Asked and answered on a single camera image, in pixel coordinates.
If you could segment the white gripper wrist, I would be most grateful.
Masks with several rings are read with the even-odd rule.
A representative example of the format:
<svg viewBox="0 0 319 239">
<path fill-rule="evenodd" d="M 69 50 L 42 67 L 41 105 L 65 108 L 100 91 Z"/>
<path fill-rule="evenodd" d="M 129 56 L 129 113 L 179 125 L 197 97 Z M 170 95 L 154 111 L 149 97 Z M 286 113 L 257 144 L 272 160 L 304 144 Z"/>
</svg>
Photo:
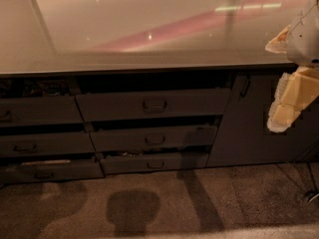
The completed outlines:
<svg viewBox="0 0 319 239">
<path fill-rule="evenodd" d="M 268 129 L 284 132 L 319 97 L 319 0 L 309 0 L 265 50 L 287 53 L 291 62 L 300 65 L 293 74 L 281 76 L 268 113 Z"/>
</svg>

